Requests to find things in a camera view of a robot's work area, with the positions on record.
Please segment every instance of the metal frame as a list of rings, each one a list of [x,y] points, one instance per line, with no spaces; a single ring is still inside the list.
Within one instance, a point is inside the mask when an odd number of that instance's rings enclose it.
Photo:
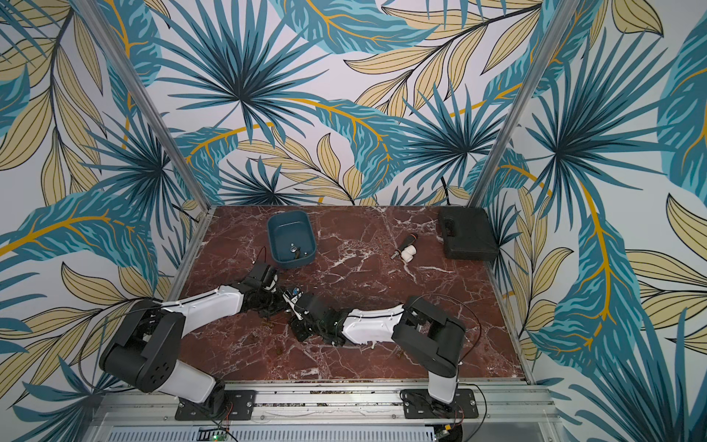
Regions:
[[[145,120],[147,120],[155,133],[157,140],[159,140],[165,152],[172,160],[175,169],[177,169],[177,172],[182,176],[194,200],[201,207],[202,211],[208,211],[211,205],[206,199],[201,185],[194,178],[192,171],[189,170],[189,166],[177,147],[174,138],[172,138],[172,134],[170,134],[167,125],[160,116],[160,112],[150,99],[145,86],[137,76],[135,68],[125,54],[125,51],[120,48],[118,37],[111,31],[108,20],[106,20],[105,16],[98,8],[98,3],[95,0],[74,0],[73,5],[86,22],[88,29],[105,53],[105,57],[110,62],[111,67],[115,69],[118,76],[125,84],[125,88],[132,96],[135,105],[142,112],[143,117],[145,117]]]
[[[547,65],[552,60],[553,54],[560,39],[567,29],[567,26],[572,18],[572,14],[577,11],[579,0],[562,0],[555,11],[555,14],[547,26],[545,35],[540,40],[540,44],[535,52],[535,60],[530,65],[525,78],[521,83],[520,90],[515,96],[513,104],[510,106],[510,112],[503,123],[501,130],[498,132],[496,141],[491,147],[489,156],[486,157],[486,164],[481,170],[481,175],[477,180],[472,194],[467,201],[467,207],[480,207],[481,199],[486,194],[486,189],[489,188],[493,174],[496,173],[498,163],[501,162],[503,152],[506,150],[506,145],[510,141],[510,135],[518,125],[520,114],[526,108],[530,98],[532,98],[535,88],[537,88],[542,74],[544,74]]]
[[[487,403],[475,387],[484,392]],[[400,390],[424,388],[426,380],[362,381],[273,381],[229,382],[227,390],[256,390],[252,420],[238,425],[262,424],[439,424],[443,419],[404,419]],[[527,385],[519,380],[467,378],[461,388],[471,388],[477,397],[479,417],[464,422],[536,422],[546,440],[560,441],[556,430],[561,419],[547,387]],[[114,426],[176,425],[176,397],[141,392],[105,396],[90,424],[85,441],[105,441]],[[180,422],[179,425],[208,425],[209,421]]]

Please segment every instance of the tropical leaf wallpaper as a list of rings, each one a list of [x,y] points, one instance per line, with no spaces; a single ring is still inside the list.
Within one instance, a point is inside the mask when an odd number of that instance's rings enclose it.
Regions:
[[[705,441],[707,4],[581,0],[567,46],[483,198],[512,331],[569,440]]]
[[[161,19],[101,6],[148,85]],[[2,439],[75,441],[120,386],[95,369],[111,320],[168,295],[203,215],[68,1],[0,1],[0,48]]]

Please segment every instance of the blue plastic bin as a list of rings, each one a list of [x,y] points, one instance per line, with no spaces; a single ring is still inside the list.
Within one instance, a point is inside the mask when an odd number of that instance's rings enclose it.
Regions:
[[[267,220],[267,236],[270,254],[280,268],[294,269],[314,261],[317,242],[309,216],[304,211],[293,210],[271,216]],[[291,251],[292,244],[300,248],[297,259]]]

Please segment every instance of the screwdriver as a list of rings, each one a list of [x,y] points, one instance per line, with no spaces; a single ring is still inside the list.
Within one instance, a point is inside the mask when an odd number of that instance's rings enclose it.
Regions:
[[[395,258],[397,258],[400,255],[400,252],[405,250],[405,247],[407,247],[408,245],[413,245],[415,241],[417,241],[417,234],[410,233],[408,236],[405,237],[400,246],[395,250],[395,253],[392,254],[390,259],[394,260]]]

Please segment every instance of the black mounting plate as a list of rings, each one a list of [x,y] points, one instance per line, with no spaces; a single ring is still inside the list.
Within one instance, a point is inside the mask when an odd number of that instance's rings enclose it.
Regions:
[[[432,399],[427,390],[402,390],[400,398],[403,400],[403,410],[405,411],[405,419],[454,419],[454,410],[457,410],[456,419],[476,419],[479,417],[477,402],[474,399],[474,392],[469,388],[458,388],[455,392],[454,402],[449,406],[451,411],[445,412],[441,408],[433,412],[430,402]]]
[[[253,413],[253,404],[255,403],[255,390],[226,390],[224,392],[223,402],[230,409],[230,404],[233,404],[233,409],[228,416],[229,421],[249,421]],[[210,421],[204,413],[188,402],[180,401],[175,421]]]

